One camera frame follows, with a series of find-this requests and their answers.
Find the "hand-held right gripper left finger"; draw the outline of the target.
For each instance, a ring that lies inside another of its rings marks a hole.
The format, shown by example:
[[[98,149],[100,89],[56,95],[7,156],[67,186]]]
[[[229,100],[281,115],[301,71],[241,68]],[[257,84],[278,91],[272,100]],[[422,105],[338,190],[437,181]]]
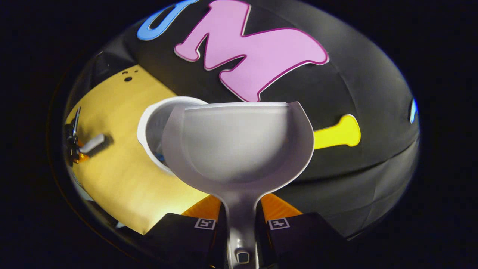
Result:
[[[225,225],[222,203],[210,195],[183,214],[166,214],[145,234],[145,242],[175,268],[225,269]]]

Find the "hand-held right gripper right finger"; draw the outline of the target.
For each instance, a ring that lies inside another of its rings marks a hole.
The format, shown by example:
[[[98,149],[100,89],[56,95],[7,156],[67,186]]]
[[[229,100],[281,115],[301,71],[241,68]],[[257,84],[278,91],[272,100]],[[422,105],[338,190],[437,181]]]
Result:
[[[319,213],[301,213],[275,194],[258,205],[261,269],[347,269],[348,242]]]

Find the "white ribbed garbage bin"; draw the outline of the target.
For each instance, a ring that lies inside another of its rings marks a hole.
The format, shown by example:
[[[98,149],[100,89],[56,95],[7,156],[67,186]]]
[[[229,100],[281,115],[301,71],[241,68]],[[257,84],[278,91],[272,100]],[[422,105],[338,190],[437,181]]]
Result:
[[[160,170],[174,175],[167,164],[163,164],[155,157],[156,152],[162,152],[162,134],[165,125],[176,106],[198,106],[208,103],[193,97],[175,96],[148,106],[140,117],[137,127],[137,139],[146,154]]]

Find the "grey dustpan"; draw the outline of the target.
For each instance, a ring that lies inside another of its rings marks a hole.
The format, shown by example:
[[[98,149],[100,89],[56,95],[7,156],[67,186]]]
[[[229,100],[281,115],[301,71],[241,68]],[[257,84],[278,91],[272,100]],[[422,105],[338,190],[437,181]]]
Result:
[[[300,102],[177,106],[162,133],[174,175],[224,205],[229,269],[259,269],[257,204],[296,179],[313,151],[314,131]]]

